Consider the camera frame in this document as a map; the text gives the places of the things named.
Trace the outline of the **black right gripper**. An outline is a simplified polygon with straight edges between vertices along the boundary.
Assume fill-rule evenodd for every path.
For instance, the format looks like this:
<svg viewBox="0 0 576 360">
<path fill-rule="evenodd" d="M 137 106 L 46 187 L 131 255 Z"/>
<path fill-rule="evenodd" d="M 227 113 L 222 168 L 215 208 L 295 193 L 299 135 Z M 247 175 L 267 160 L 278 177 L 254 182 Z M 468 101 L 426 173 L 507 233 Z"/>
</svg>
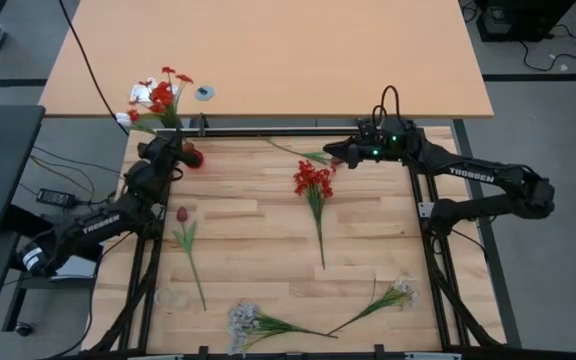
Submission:
<svg viewBox="0 0 576 360">
<path fill-rule="evenodd" d="M 354 169 L 364 160 L 402 161 L 412 150 L 417 128 L 411 120 L 387 118 L 381 127 L 370 120 L 358 123 L 359 134 L 350 140 L 331 142 L 323 149 L 334 161 L 346 161 Z"/>
</svg>

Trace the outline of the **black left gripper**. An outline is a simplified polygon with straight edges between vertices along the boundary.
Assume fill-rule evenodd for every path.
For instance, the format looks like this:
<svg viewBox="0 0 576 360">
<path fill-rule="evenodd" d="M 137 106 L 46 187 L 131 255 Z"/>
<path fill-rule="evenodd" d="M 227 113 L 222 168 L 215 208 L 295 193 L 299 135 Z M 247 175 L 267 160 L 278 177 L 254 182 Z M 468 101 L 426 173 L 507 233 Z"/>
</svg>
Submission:
<svg viewBox="0 0 576 360">
<path fill-rule="evenodd" d="M 158 173 L 170 172 L 180 161 L 189 168 L 200 167 L 200 153 L 181 151 L 181 139 L 172 133 L 157 135 L 149 143 L 137 145 L 138 156 L 149 160 Z"/>
</svg>

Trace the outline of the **dark red artificial tulip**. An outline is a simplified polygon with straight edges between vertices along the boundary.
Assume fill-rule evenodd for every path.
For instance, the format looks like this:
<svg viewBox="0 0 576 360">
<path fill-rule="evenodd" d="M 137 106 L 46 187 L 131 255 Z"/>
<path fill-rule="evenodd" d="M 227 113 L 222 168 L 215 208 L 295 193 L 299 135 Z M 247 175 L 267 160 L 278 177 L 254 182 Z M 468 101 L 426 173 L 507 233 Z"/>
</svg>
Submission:
<svg viewBox="0 0 576 360">
<path fill-rule="evenodd" d="M 207 310 L 206 300 L 193 257 L 194 235 L 196 232 L 197 223 L 193 221 L 190 225 L 188 225 L 190 215 L 185 207 L 179 207 L 176 211 L 175 217 L 177 222 L 181 225 L 182 229 L 180 231 L 174 230 L 173 235 L 177 240 L 178 244 L 183 248 L 183 250 L 188 256 L 194 281 L 201 299 L 202 309 L 206 311 Z"/>
<path fill-rule="evenodd" d="M 339 160 L 336 157 L 329 156 L 326 152 L 322 152 L 322 151 L 319 151 L 319 152 L 298 152 L 298 151 L 292 150 L 288 147 L 279 145 L 278 143 L 274 142 L 270 138 L 265 138 L 265 141 L 268 144 L 272 145 L 273 147 L 276 147 L 282 151 L 291 153 L 293 155 L 300 156 L 302 158 L 308 159 L 308 160 L 316 162 L 316 163 L 320 163 L 323 165 L 330 165 L 330 166 L 338 166 L 342 163 L 341 160 Z"/>
</svg>

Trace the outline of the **red artificial flower bunch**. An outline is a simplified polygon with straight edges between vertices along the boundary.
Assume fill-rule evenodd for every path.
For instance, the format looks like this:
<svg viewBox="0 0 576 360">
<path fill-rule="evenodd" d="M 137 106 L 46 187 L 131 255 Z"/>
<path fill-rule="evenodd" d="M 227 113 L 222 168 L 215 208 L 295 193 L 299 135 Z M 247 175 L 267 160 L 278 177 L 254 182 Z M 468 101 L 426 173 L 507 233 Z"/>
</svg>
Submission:
<svg viewBox="0 0 576 360">
<path fill-rule="evenodd" d="M 184 88 L 193 85 L 194 80 L 169 66 L 164 66 L 161 72 L 166 76 L 164 80 L 148 78 L 133 87 L 126 111 L 127 125 L 131 130 L 154 133 L 146 123 L 147 119 L 158 120 L 164 128 L 182 127 L 179 102 Z"/>
<path fill-rule="evenodd" d="M 296 184 L 294 192 L 305 197 L 311 209 L 318 238 L 322 268 L 326 268 L 322 218 L 326 201 L 334 194 L 332 179 L 336 167 L 316 168 L 309 160 L 299 161 L 297 172 L 293 175 Z"/>
</svg>

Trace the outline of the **white artificial tulip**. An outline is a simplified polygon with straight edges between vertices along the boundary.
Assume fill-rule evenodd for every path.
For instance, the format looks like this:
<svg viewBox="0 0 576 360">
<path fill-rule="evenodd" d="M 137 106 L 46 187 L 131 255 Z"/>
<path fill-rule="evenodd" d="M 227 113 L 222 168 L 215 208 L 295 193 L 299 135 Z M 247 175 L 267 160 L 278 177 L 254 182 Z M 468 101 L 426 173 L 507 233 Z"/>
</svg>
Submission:
<svg viewBox="0 0 576 360">
<path fill-rule="evenodd" d="M 145 81 L 140 81 L 138 83 L 138 93 L 137 97 L 140 101 L 148 101 L 150 99 L 150 95 L 152 91 L 155 89 L 156 85 L 158 84 L 155 78 L 148 78 Z"/>
<path fill-rule="evenodd" d="M 155 129 L 146 123 L 143 116 L 141 116 L 137 110 L 132 109 L 124 113 L 116 113 L 115 120 L 120 126 L 127 130 L 139 131 L 152 135 L 156 134 Z"/>
</svg>

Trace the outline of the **small white flower bunch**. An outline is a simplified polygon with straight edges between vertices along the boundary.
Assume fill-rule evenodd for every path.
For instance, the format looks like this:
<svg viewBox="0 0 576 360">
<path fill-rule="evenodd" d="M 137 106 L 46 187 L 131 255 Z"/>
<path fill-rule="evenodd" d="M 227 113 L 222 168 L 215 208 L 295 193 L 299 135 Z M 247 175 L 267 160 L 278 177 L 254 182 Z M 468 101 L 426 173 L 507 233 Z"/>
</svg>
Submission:
<svg viewBox="0 0 576 360">
<path fill-rule="evenodd" d="M 386 287 L 386 290 L 380 297 L 376 296 L 376 290 L 377 279 L 373 278 L 371 296 L 368 304 L 355 316 L 329 331 L 328 335 L 333 335 L 351 323 L 367 317 L 377 312 L 378 310 L 392 306 L 403 308 L 406 305 L 414 304 L 418 298 L 417 292 L 409 285 L 408 282 L 405 281 L 396 280 L 392 283 L 389 283 Z"/>
</svg>

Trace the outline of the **large white flower bunch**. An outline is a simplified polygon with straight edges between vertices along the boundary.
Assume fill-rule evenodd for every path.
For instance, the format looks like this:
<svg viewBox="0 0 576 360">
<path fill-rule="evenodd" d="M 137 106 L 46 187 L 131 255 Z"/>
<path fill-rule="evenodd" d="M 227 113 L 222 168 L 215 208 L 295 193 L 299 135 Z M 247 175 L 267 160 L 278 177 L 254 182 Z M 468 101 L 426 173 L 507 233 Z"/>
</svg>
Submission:
<svg viewBox="0 0 576 360">
<path fill-rule="evenodd" d="M 228 312 L 230 336 L 227 353 L 246 356 L 255 344 L 271 337 L 288 333 L 302 333 L 336 339 L 336 336 L 309 330 L 270 316 L 254 303 L 239 303 Z"/>
</svg>

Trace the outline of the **white desk outlet plate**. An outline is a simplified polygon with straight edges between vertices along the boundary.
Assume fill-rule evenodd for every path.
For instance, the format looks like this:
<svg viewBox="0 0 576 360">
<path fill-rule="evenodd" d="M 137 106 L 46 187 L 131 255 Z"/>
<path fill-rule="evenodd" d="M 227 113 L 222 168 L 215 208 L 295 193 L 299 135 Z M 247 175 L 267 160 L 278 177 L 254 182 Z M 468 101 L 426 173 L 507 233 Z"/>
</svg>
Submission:
<svg viewBox="0 0 576 360">
<path fill-rule="evenodd" d="M 158 82 L 155 89 L 150 95 L 148 101 L 140 101 L 137 97 L 138 84 L 132 88 L 130 101 L 134 103 L 159 103 L 164 106 L 176 105 L 180 96 L 180 90 L 178 85 L 171 85 L 168 82 Z"/>
</svg>

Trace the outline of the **light wood desk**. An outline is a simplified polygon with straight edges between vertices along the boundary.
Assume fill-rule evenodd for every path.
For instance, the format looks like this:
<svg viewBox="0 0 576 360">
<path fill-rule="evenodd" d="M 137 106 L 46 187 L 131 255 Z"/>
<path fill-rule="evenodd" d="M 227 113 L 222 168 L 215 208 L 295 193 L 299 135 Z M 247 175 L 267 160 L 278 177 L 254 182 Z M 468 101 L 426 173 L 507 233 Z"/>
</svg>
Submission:
<svg viewBox="0 0 576 360">
<path fill-rule="evenodd" d="M 73 26 L 54 116 L 122 112 L 164 66 L 194 80 L 184 115 L 363 117 L 385 96 L 410 118 L 493 114 L 458 0 L 80 0 Z"/>
</svg>

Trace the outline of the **black power adapter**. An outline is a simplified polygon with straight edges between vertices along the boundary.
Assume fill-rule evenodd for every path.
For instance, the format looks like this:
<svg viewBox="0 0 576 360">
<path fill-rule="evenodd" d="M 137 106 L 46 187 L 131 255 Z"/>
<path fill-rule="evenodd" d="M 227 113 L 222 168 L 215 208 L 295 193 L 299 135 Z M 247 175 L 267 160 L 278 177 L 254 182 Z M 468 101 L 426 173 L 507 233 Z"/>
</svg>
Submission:
<svg viewBox="0 0 576 360">
<path fill-rule="evenodd" d="M 77 199 L 73 194 L 46 188 L 41 188 L 38 191 L 36 201 L 66 209 L 74 208 L 77 205 Z"/>
</svg>

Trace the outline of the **white flat box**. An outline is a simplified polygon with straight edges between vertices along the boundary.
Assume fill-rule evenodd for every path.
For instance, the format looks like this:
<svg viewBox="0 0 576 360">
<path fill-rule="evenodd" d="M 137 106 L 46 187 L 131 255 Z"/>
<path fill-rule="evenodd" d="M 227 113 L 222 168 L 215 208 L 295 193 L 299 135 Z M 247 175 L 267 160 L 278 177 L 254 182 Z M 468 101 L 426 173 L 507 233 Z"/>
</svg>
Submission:
<svg viewBox="0 0 576 360">
<path fill-rule="evenodd" d="M 57 270 L 53 279 L 91 278 L 94 274 L 96 262 L 73 256 Z"/>
</svg>

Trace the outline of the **black computer tower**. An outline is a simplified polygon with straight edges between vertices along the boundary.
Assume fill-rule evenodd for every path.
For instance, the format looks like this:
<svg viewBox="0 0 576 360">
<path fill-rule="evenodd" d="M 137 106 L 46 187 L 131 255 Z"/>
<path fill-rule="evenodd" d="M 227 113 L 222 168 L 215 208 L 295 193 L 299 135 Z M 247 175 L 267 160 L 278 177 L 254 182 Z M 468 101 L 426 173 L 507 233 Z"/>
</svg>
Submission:
<svg viewBox="0 0 576 360">
<path fill-rule="evenodd" d="M 540 42 L 576 0 L 475 0 L 483 42 Z"/>
</svg>

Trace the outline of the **black aluminium rig frame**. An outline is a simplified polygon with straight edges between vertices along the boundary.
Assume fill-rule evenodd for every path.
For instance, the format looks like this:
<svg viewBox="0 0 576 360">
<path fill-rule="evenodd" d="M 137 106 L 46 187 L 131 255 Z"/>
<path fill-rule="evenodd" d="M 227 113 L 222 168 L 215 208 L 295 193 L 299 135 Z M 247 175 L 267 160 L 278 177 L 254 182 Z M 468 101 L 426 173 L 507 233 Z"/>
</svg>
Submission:
<svg viewBox="0 0 576 360">
<path fill-rule="evenodd" d="M 138 305 L 123 347 L 149 355 L 194 355 L 227 351 L 228 312 L 254 303 L 266 314 L 328 334 L 389 283 L 408 282 L 414 304 L 386 307 L 333 335 L 336 339 L 288 333 L 263 340 L 248 350 L 263 353 L 369 352 L 438 350 L 446 344 L 473 344 L 448 301 L 429 283 L 417 203 L 435 196 L 464 200 L 464 181 L 440 177 L 434 187 L 412 182 L 397 163 L 364 163 L 339 169 L 333 196 L 322 219 L 326 268 L 322 268 L 315 221 L 307 201 L 297 195 L 293 175 L 302 157 L 346 136 L 339 128 L 268 130 L 229 129 L 223 136 L 196 140 L 205 165 L 186 170 L 168 198 L 163 240 L 159 245 L 135 237 L 113 239 L 104 258 L 93 298 L 94 319 L 84 347 L 97 344 L 124 305 L 133 269 L 145 271 L 158 261 L 154 289 Z M 188 256 L 173 231 L 176 211 L 185 207 L 188 225 L 197 223 L 193 257 L 207 310 L 194 281 Z"/>
</svg>

